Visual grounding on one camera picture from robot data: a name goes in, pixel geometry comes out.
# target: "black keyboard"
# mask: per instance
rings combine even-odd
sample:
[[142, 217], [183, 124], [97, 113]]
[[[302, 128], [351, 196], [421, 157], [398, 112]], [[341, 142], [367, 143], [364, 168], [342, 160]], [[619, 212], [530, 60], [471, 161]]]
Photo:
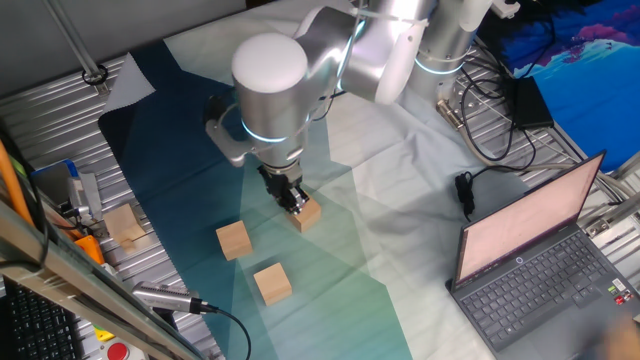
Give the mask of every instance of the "black keyboard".
[[573, 235], [462, 299], [495, 348], [566, 302], [580, 307], [599, 296], [592, 283], [610, 268], [589, 250], [588, 241], [583, 233]]
[[9, 279], [4, 279], [7, 335], [15, 353], [11, 359], [80, 359], [73, 314]]

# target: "metal rod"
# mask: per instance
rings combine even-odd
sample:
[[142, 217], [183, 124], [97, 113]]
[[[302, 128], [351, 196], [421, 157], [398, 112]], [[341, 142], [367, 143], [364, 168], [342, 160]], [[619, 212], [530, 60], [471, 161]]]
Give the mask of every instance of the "metal rod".
[[67, 14], [64, 12], [64, 9], [58, 2], [58, 0], [42, 0], [44, 5], [47, 7], [47, 10], [51, 13], [51, 17], [55, 20], [58, 27], [60, 27], [60, 31], [69, 42], [69, 46], [76, 54], [76, 57], [80, 61], [82, 68], [87, 72], [87, 75], [90, 76], [100, 76], [100, 69], [98, 69], [98, 65], [96, 65], [95, 61], [89, 55], [86, 46], [82, 42], [82, 38], [78, 31], [71, 23], [71, 20], [67, 17]]

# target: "wooden cube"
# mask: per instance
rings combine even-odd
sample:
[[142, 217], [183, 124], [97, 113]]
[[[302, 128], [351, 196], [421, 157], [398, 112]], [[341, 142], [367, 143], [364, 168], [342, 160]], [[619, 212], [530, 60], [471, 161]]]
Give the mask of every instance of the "wooden cube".
[[271, 306], [291, 295], [291, 284], [280, 263], [253, 275], [265, 304]]
[[298, 215], [287, 214], [287, 219], [291, 221], [293, 226], [301, 233], [309, 230], [322, 216], [322, 208], [320, 205], [309, 196], [309, 201], [304, 204], [302, 211]]
[[133, 213], [133, 209], [128, 203], [104, 214], [103, 219], [109, 235], [127, 253], [136, 250], [133, 245], [134, 240], [147, 234], [138, 223], [138, 217]]
[[229, 260], [239, 258], [253, 252], [249, 234], [242, 220], [216, 230], [224, 257]]

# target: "metal bracket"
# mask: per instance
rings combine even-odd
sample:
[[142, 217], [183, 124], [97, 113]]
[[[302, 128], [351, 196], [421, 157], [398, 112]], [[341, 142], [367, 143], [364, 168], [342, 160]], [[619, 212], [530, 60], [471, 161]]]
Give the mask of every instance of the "metal bracket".
[[622, 220], [640, 211], [640, 193], [625, 200], [613, 210], [604, 214], [600, 219], [587, 227], [587, 234], [592, 238], [609, 230]]
[[255, 149], [249, 140], [234, 140], [227, 129], [224, 128], [222, 122], [227, 114], [238, 107], [237, 104], [222, 110], [220, 106], [226, 106], [220, 102], [219, 98], [212, 96], [207, 100], [204, 113], [204, 124], [207, 135], [218, 146], [218, 149], [229, 160], [231, 165], [242, 167], [244, 165], [245, 156], [252, 153]]

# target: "cable connector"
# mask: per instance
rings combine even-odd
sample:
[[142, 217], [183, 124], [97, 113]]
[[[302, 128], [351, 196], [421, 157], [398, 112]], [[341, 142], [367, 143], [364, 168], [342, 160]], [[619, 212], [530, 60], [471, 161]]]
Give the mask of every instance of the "cable connector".
[[206, 301], [203, 301], [202, 304], [200, 305], [200, 314], [207, 314], [207, 313], [217, 314], [219, 313], [219, 311], [220, 311], [219, 307], [209, 305]]
[[461, 127], [464, 126], [464, 124], [462, 123], [462, 120], [460, 120], [458, 115], [456, 115], [456, 113], [453, 112], [453, 109], [451, 109], [451, 106], [449, 106], [449, 104], [445, 100], [438, 101], [438, 104], [436, 105], [436, 110], [440, 115], [442, 115], [442, 117], [445, 120], [447, 120], [449, 125], [451, 125], [451, 127], [453, 127], [454, 130], [459, 130]]
[[470, 172], [465, 172], [456, 176], [455, 179], [456, 190], [458, 190], [458, 200], [462, 203], [462, 211], [464, 217], [469, 220], [469, 215], [473, 214], [473, 210], [476, 209], [476, 204], [473, 201], [473, 175]]

